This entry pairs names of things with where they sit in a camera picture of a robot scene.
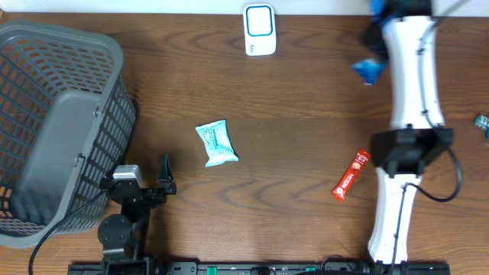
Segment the red snack bar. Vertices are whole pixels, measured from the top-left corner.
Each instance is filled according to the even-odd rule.
[[[342,180],[339,181],[338,185],[333,189],[332,194],[342,202],[345,199],[347,191],[350,189],[351,184],[360,174],[364,165],[370,160],[370,154],[365,150],[359,150],[357,156],[350,164],[348,170],[346,170],[345,175],[343,175]]]

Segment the wood grain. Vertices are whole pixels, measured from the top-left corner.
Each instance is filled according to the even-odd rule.
[[[377,179],[368,166],[339,203],[330,191],[369,137],[388,129],[390,75],[363,86],[350,68],[368,57],[357,37],[366,17],[277,16],[271,57],[246,57],[234,15],[7,14],[107,34],[125,55],[124,78],[140,105],[127,160],[154,184],[170,153],[178,195],[154,211],[148,250],[164,259],[311,261],[366,257]],[[453,274],[489,267],[489,145],[472,121],[489,110],[489,24],[456,18],[439,30],[439,97],[465,173],[461,195],[438,204],[417,196],[410,260],[446,260]],[[197,125],[227,119],[240,160],[212,168]],[[437,195],[455,184],[447,157],[426,172]],[[111,204],[107,214],[119,211]],[[0,273],[26,273],[32,249],[0,247]],[[96,230],[55,236],[36,274],[101,259]]]

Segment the wrapped wet wipes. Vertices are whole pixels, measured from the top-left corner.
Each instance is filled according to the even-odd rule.
[[[216,121],[196,128],[206,146],[209,161],[206,167],[223,164],[226,161],[238,161],[226,128],[226,120]]]

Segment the gray plastic basket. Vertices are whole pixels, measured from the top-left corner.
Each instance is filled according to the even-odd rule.
[[[14,21],[0,26],[0,244],[35,245],[99,191],[135,122],[110,37]],[[105,196],[58,231],[97,224]]]

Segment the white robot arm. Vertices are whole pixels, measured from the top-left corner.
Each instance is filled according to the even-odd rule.
[[[392,19],[383,27],[382,35],[389,53],[393,80],[393,113],[390,122],[393,130],[430,129],[427,115],[434,125],[445,123],[436,90],[435,31],[429,32],[424,51],[419,53],[420,41],[434,23],[428,16],[412,16]],[[423,58],[423,68],[419,67],[419,58]],[[420,83],[424,85],[424,91],[421,91]],[[377,168],[377,176],[377,212],[368,250],[373,261],[391,264],[403,186],[406,183],[419,185],[421,176],[416,173],[401,173],[391,177],[383,167]],[[408,188],[404,195],[396,264],[407,261],[407,232],[416,189]]]

